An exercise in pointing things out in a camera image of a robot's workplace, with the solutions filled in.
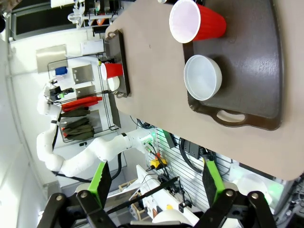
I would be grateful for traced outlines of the small olive green cloth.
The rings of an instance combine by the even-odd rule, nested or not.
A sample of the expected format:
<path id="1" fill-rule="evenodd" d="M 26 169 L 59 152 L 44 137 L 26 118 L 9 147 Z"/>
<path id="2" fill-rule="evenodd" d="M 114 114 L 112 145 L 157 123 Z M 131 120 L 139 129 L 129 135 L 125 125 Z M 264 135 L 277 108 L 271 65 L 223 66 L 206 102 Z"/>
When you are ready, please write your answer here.
<path id="1" fill-rule="evenodd" d="M 81 116 L 86 116 L 90 114 L 91 111 L 88 109 L 88 107 L 79 107 L 74 110 L 70 110 L 67 112 L 64 112 L 61 114 L 61 117 L 67 118 L 67 117 L 81 117 Z"/>

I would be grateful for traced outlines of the yellow emergency stop box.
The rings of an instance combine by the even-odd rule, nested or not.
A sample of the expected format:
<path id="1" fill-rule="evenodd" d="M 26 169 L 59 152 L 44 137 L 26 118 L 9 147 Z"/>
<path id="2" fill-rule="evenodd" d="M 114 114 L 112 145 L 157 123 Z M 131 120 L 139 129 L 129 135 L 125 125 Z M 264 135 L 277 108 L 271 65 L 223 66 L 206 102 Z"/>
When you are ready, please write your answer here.
<path id="1" fill-rule="evenodd" d="M 167 161 L 163 158 L 161 158 L 162 163 L 164 164 L 164 166 L 167 166 Z M 162 169 L 162 163 L 158 160 L 158 159 L 154 159 L 150 161 L 150 168 L 159 170 Z"/>

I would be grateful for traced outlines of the red plastic cup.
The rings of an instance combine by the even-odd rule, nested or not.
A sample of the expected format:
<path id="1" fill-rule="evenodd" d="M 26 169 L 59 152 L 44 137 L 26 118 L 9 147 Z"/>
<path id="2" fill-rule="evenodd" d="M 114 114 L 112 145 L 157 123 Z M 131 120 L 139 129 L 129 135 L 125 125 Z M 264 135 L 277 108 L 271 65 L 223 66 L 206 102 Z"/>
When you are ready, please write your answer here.
<path id="1" fill-rule="evenodd" d="M 170 12 L 169 28 L 174 39 L 184 44 L 219 38 L 227 24 L 223 16 L 193 0 L 178 0 Z"/>
<path id="2" fill-rule="evenodd" d="M 116 76 L 122 76 L 123 66 L 120 63 L 102 63 L 101 75 L 103 80 L 107 80 Z"/>

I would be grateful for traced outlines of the shiny steel wall plate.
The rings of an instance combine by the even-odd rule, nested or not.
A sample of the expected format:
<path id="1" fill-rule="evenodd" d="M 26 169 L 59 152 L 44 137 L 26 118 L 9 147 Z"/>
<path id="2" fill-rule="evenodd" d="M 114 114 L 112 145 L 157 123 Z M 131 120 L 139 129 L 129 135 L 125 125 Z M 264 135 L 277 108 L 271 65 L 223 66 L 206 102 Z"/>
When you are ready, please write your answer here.
<path id="1" fill-rule="evenodd" d="M 36 51 L 38 73 L 48 72 L 59 67 L 68 67 L 66 54 L 66 45 L 38 49 Z"/>

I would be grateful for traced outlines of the white cardboard box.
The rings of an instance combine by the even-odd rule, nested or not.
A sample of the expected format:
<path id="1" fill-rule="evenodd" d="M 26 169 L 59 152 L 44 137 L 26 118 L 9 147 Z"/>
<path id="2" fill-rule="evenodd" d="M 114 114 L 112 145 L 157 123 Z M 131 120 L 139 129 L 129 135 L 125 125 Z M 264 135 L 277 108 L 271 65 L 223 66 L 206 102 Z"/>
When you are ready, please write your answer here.
<path id="1" fill-rule="evenodd" d="M 96 53 L 103 53 L 104 49 L 104 40 L 88 40 L 80 43 L 81 54 L 82 55 L 92 55 Z"/>

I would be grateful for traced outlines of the dark brown plastic tray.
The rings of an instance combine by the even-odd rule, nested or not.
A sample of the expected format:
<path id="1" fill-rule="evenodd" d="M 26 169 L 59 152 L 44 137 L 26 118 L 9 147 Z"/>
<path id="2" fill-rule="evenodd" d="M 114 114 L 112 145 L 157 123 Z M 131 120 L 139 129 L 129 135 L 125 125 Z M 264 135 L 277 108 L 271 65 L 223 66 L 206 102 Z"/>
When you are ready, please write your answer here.
<path id="1" fill-rule="evenodd" d="M 110 59 L 114 59 L 116 63 L 122 65 L 123 74 L 119 76 L 120 85 L 113 92 L 116 98 L 127 98 L 130 94 L 129 74 L 127 69 L 127 60 L 124 47 L 124 36 L 118 29 L 109 32 L 105 39 L 105 52 Z"/>
<path id="2" fill-rule="evenodd" d="M 204 0 L 224 17 L 220 38 L 183 45 L 184 58 L 203 55 L 222 72 L 219 91 L 206 101 L 188 96 L 190 109 L 226 127 L 280 127 L 283 114 L 284 57 L 274 0 Z"/>

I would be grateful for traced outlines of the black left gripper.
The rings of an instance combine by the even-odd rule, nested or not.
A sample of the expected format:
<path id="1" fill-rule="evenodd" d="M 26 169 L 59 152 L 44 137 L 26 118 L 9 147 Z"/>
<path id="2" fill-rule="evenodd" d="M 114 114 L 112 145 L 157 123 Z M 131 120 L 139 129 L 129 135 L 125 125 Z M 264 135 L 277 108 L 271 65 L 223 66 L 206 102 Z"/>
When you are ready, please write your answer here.
<path id="1" fill-rule="evenodd" d="M 51 100 L 60 100 L 61 98 L 68 98 L 71 96 L 70 93 L 73 93 L 73 88 L 67 88 L 65 90 L 61 90 L 60 86 L 55 86 L 49 89 L 49 98 Z"/>

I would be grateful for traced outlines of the white plastic bowl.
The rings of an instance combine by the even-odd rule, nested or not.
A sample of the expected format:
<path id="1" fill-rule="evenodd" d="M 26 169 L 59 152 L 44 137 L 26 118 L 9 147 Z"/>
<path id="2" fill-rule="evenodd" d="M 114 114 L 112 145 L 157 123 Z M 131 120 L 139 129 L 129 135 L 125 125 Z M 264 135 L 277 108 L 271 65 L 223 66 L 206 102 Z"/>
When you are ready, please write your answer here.
<path id="1" fill-rule="evenodd" d="M 111 91 L 117 90 L 120 86 L 120 79 L 118 76 L 108 78 L 107 82 Z"/>
<path id="2" fill-rule="evenodd" d="M 184 83 L 189 94 L 199 101 L 212 98 L 222 84 L 222 73 L 211 58 L 193 55 L 184 68 Z"/>

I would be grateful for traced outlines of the large olive green cloth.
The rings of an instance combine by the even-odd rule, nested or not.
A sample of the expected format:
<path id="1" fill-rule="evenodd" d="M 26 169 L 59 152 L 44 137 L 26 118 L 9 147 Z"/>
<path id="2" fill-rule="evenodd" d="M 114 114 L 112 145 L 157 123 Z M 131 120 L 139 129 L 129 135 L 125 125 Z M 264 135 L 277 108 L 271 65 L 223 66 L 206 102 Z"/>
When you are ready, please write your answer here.
<path id="1" fill-rule="evenodd" d="M 89 118 L 84 117 L 61 127 L 61 132 L 66 140 L 86 140 L 95 134 Z"/>

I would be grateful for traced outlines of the black thin rod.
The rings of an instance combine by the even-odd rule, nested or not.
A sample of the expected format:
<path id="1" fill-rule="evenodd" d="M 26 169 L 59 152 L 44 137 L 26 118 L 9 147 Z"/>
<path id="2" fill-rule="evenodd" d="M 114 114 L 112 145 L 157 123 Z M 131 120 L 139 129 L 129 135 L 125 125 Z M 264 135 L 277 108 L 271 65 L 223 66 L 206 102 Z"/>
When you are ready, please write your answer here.
<path id="1" fill-rule="evenodd" d="M 164 188 L 166 188 L 166 187 L 169 187 L 169 186 L 173 185 L 173 184 L 174 184 L 175 182 L 177 182 L 178 180 L 179 180 L 179 177 L 174 177 L 174 178 L 170 179 L 169 181 L 167 181 L 167 182 L 165 182 L 165 183 L 162 183 L 162 184 L 159 185 L 158 187 L 156 187 L 156 188 L 154 188 L 154 189 L 152 189 L 152 190 L 146 192 L 145 194 L 141 195 L 140 197 L 138 197 L 138 198 L 136 198 L 136 199 L 132 199 L 132 200 L 130 200 L 130 201 L 126 201 L 126 202 L 124 202 L 124 203 L 122 203 L 122 204 L 120 204 L 120 205 L 118 205 L 118 206 L 116 206 L 116 207 L 114 207 L 114 208 L 108 210 L 106 213 L 107 213 L 107 214 L 112 214 L 112 213 L 114 213 L 114 212 L 116 212 L 116 211 L 119 211 L 119 210 L 121 210 L 121 209 L 123 209 L 123 208 L 127 208 L 127 207 L 129 207 L 130 205 L 132 205 L 133 203 L 136 203 L 136 202 L 138 202 L 139 200 L 142 200 L 142 199 L 144 199 L 144 198 L 146 198 L 146 197 L 148 197 L 148 196 L 150 196 L 150 195 L 153 195 L 154 193 L 156 193 L 156 192 L 158 192 L 158 191 L 160 191 L 160 190 L 162 190 L 162 189 L 164 189 Z"/>

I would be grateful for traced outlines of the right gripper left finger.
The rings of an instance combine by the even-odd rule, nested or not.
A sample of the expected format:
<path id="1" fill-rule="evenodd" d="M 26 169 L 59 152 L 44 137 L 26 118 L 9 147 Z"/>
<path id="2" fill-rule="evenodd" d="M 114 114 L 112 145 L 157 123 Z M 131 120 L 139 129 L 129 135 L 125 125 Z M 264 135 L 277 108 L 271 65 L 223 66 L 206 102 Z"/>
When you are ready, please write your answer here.
<path id="1" fill-rule="evenodd" d="M 40 220 L 40 228 L 72 228 L 77 220 L 85 219 L 90 228 L 112 228 L 105 212 L 105 203 L 112 184 L 107 162 L 101 163 L 88 189 L 67 197 L 54 193 L 48 199 Z"/>

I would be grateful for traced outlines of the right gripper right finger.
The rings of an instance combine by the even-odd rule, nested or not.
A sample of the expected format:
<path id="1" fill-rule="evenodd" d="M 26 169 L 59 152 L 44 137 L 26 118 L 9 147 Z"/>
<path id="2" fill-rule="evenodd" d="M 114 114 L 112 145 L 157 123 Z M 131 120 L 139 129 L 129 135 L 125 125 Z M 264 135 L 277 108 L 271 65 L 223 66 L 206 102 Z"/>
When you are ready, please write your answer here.
<path id="1" fill-rule="evenodd" d="M 209 209 L 200 217 L 199 228 L 222 228 L 227 219 L 236 219 L 241 228 L 277 228 L 264 194 L 227 189 L 214 161 L 204 162 L 202 182 Z"/>

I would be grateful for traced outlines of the red folded cloth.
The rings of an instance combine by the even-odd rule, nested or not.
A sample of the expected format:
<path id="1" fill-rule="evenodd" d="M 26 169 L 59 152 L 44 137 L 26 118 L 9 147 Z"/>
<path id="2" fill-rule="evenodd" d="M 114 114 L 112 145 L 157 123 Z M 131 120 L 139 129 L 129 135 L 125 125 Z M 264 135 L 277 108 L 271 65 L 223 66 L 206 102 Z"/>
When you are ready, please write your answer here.
<path id="1" fill-rule="evenodd" d="M 80 107 L 90 107 L 98 104 L 98 102 L 102 100 L 103 98 L 99 96 L 89 96 L 89 97 L 81 98 L 72 102 L 62 104 L 62 111 L 68 112 Z"/>

